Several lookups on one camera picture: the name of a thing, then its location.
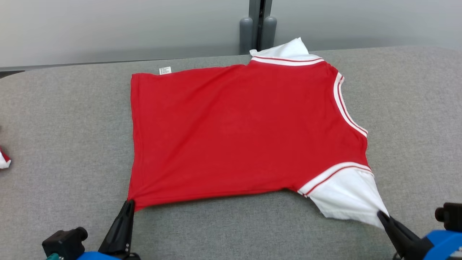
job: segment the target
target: clothing tag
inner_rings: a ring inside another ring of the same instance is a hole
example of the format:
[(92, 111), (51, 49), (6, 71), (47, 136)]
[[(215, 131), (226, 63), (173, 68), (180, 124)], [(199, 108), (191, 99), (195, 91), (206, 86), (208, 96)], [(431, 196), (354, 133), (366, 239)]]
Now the clothing tag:
[(159, 74), (161, 74), (161, 75), (168, 74), (168, 73), (172, 73), (172, 68), (171, 67), (165, 67), (165, 68), (160, 68), (159, 69)]

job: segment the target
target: gray wall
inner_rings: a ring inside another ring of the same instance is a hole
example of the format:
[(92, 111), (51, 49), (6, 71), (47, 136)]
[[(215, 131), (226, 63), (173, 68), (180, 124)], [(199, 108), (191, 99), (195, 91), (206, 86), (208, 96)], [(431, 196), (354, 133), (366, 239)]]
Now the gray wall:
[(273, 0), (274, 45), (308, 50), (437, 45), (462, 50), (460, 0)]
[(0, 0), (0, 70), (235, 55), (249, 0)]

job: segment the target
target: t-shirt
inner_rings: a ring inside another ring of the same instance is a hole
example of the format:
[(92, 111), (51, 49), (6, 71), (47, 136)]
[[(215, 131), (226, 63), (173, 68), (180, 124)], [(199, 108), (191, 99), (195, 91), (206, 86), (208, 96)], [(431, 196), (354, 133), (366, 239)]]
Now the t-shirt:
[(346, 110), (343, 76), (300, 38), (251, 55), (247, 65), (133, 75), (136, 210), (290, 189), (327, 217), (381, 227), (367, 131)]

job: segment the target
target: gray table surface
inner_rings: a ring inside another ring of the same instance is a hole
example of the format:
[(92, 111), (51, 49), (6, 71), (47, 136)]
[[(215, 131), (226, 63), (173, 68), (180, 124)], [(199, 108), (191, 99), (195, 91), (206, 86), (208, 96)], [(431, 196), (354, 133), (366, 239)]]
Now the gray table surface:
[[(462, 54), (436, 47), (313, 52), (345, 76), (369, 131), (367, 156), (391, 215), (423, 236), (462, 202)], [(0, 80), (0, 258), (44, 259), (41, 242), (83, 226), (97, 250), (126, 199), (133, 163), (131, 74), (248, 63), (250, 56), (78, 65)], [(327, 219), (289, 191), (143, 209), (132, 251), (150, 259), (380, 259), (385, 232)]]

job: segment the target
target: gray fabric surface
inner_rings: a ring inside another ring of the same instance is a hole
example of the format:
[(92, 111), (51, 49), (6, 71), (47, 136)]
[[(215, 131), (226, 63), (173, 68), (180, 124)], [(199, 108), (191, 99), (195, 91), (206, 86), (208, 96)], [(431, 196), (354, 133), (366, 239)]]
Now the gray fabric surface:
[[(391, 215), (422, 236), (462, 202), (462, 54), (434, 47), (320, 51), (345, 76), (349, 113)], [(78, 65), (0, 80), (0, 258), (44, 259), (41, 242), (83, 226), (97, 250), (126, 198), (133, 162), (130, 78), (247, 63), (249, 56)], [(133, 252), (150, 259), (391, 259), (385, 232), (326, 219), (292, 192), (151, 207)]]

